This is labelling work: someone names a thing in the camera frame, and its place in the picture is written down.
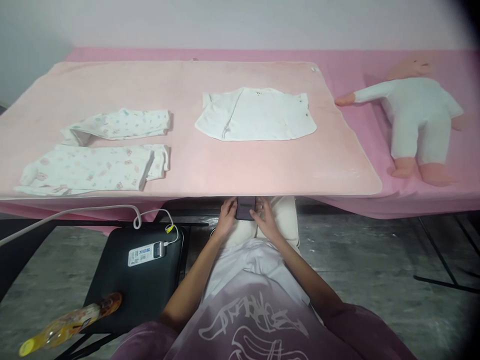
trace baby clothes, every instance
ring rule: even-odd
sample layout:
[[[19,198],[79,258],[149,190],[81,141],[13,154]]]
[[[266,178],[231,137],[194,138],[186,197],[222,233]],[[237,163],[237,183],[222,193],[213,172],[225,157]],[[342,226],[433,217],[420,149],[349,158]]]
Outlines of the baby clothes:
[[[88,117],[61,130],[64,145],[85,146],[91,135],[107,140],[137,139],[165,135],[170,128],[168,110],[120,111]]]
[[[195,127],[222,141],[292,140],[317,130],[306,93],[248,87],[203,94],[203,113]]]
[[[139,191],[146,180],[165,176],[168,157],[168,146],[161,144],[97,148],[57,145],[25,167],[21,186],[15,191],[45,196]]]

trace white wall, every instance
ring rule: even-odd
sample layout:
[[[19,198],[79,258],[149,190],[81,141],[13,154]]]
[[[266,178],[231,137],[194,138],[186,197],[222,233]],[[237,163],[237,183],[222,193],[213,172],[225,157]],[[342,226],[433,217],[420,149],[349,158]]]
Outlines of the white wall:
[[[0,105],[73,47],[472,49],[454,0],[0,0]]]

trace doll's arm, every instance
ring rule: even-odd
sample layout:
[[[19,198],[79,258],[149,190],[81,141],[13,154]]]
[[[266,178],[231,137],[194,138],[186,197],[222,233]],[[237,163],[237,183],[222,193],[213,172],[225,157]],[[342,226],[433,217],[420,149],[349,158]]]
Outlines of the doll's arm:
[[[394,87],[392,83],[392,81],[385,81],[366,87],[362,90],[352,92],[346,96],[337,98],[335,100],[335,104],[338,106],[345,106],[353,103],[365,103],[370,100],[385,98],[390,94]]]
[[[443,98],[443,104],[446,106],[448,113],[450,115],[450,119],[459,117],[464,113],[464,110],[459,105],[459,103],[455,101],[452,95],[446,92],[442,87],[440,88],[440,92]]]
[[[393,87],[392,81],[385,81],[366,87],[362,90],[355,91],[355,102],[365,103],[371,100],[385,98],[390,94]]]

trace white cable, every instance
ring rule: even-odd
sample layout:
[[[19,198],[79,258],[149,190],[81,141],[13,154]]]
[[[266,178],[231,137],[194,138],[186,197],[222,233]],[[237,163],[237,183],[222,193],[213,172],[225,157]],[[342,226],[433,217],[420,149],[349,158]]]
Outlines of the white cable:
[[[180,237],[179,229],[175,226],[174,221],[172,220],[172,217],[170,216],[170,213],[165,209],[155,209],[155,210],[150,210],[150,211],[140,213],[139,209],[136,206],[133,206],[133,205],[112,205],[112,206],[98,206],[98,207],[80,207],[80,208],[75,208],[75,209],[70,209],[70,210],[65,210],[65,211],[58,212],[56,214],[53,214],[52,216],[49,216],[49,217],[46,217],[46,218],[44,218],[40,221],[37,221],[36,223],[34,223],[30,226],[27,226],[26,228],[23,228],[22,230],[17,231],[10,236],[7,236],[7,237],[3,238],[2,240],[0,240],[0,247],[9,243],[9,242],[11,242],[12,240],[14,240],[16,238],[22,236],[23,234],[26,234],[29,231],[31,231],[35,228],[38,228],[40,225],[48,223],[50,220],[56,219],[56,218],[58,218],[62,215],[65,215],[65,214],[69,214],[69,213],[73,213],[73,212],[80,213],[80,212],[84,212],[84,211],[108,210],[108,209],[119,209],[119,208],[130,208],[130,209],[133,209],[136,212],[136,217],[135,217],[135,219],[133,219],[133,228],[135,230],[140,229],[140,227],[142,226],[142,215],[145,215],[145,214],[148,214],[148,213],[153,213],[155,211],[164,211],[168,214],[168,217],[170,218],[170,225],[167,225],[165,230],[167,230],[168,228],[171,228],[171,227],[175,227],[175,229],[176,229],[176,239],[174,241],[166,242],[164,244],[164,246],[168,246],[170,244],[173,244]]]
[[[142,225],[142,219],[141,219],[142,215],[145,215],[145,214],[148,214],[148,213],[153,213],[153,212],[156,212],[156,211],[164,211],[164,212],[166,212],[166,214],[167,214],[168,217],[170,218],[170,225],[167,225],[166,228],[165,228],[165,230],[167,230],[168,228],[172,228],[172,227],[175,227],[175,230],[176,230],[176,239],[173,240],[173,241],[164,243],[163,246],[168,246],[168,245],[170,245],[170,244],[173,244],[174,242],[176,242],[176,241],[179,239],[180,233],[179,233],[178,227],[175,226],[174,221],[172,220],[172,216],[170,215],[170,213],[169,213],[168,210],[165,210],[165,209],[155,209],[155,210],[150,210],[150,211],[142,212],[142,213],[140,214],[140,216],[137,215],[136,218],[133,219],[133,227],[134,227],[135,229],[140,228],[140,225]],[[137,222],[137,219],[139,219],[139,220],[138,220],[138,221],[139,221],[138,228],[135,227],[135,223]]]

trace bottle cap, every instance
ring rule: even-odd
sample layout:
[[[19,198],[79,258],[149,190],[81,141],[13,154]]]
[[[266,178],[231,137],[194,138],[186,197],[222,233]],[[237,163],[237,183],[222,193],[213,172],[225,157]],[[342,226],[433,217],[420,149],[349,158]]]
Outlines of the bottle cap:
[[[21,357],[24,357],[30,354],[31,352],[35,351],[36,349],[34,350],[34,347],[35,347],[35,340],[32,338],[28,339],[20,347],[20,350],[18,351],[18,355],[20,355]]]

